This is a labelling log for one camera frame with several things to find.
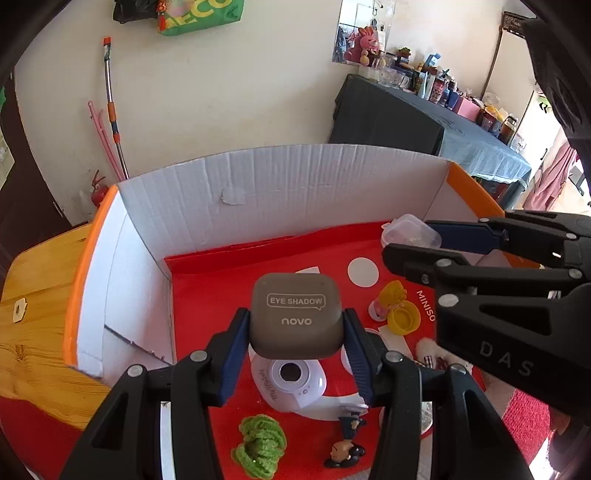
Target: mirror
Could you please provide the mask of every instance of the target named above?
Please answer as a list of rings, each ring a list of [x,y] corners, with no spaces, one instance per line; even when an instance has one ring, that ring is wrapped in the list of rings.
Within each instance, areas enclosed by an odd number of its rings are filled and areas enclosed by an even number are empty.
[[[386,51],[396,0],[343,0],[333,61],[372,66]]]

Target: green pipe cleaner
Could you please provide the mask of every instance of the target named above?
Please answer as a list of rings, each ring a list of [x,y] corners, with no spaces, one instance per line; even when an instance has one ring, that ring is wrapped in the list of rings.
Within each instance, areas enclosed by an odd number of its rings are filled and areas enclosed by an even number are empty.
[[[242,419],[238,430],[243,443],[232,449],[232,459],[250,478],[271,480],[287,448],[279,422],[261,414]]]

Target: blue gripper pad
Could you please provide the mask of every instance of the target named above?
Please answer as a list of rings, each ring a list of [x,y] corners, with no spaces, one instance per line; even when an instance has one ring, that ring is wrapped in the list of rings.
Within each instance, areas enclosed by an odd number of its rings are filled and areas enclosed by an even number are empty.
[[[248,349],[250,321],[251,312],[245,308],[238,309],[228,330],[215,334],[207,346],[207,352],[212,355],[211,370],[216,384],[214,406],[223,406],[234,394]]]
[[[381,364],[381,355],[378,352],[365,331],[357,313],[353,309],[343,312],[343,330],[345,334],[345,351],[349,358],[351,371],[355,377],[355,383],[359,395],[370,407],[377,406],[379,392],[374,389],[374,381]]]
[[[485,223],[428,221],[441,235],[441,248],[487,255],[502,246],[502,234]]]

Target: doorway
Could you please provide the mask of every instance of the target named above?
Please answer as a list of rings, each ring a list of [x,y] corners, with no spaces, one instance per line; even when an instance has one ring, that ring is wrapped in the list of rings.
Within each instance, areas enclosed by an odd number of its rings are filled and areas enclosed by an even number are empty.
[[[18,254],[72,228],[29,148],[12,76],[5,84],[5,95],[0,128],[14,165],[0,189],[0,287]]]

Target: white wall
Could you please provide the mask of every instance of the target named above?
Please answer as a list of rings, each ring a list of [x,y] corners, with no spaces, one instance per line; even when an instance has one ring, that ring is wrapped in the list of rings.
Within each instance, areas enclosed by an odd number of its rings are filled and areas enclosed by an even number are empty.
[[[31,150],[71,222],[86,219],[78,191],[110,168],[86,105],[106,103],[106,35],[132,176],[222,151],[327,140],[354,71],[331,62],[340,0],[245,0],[240,22],[173,38],[155,21],[114,22],[112,11],[112,0],[73,0],[16,67]]]
[[[387,50],[412,51],[418,65],[440,53],[462,89],[480,95],[499,37],[504,0],[398,0]]]
[[[503,10],[523,15],[524,17],[535,17],[535,14],[527,8],[521,0],[505,0]]]

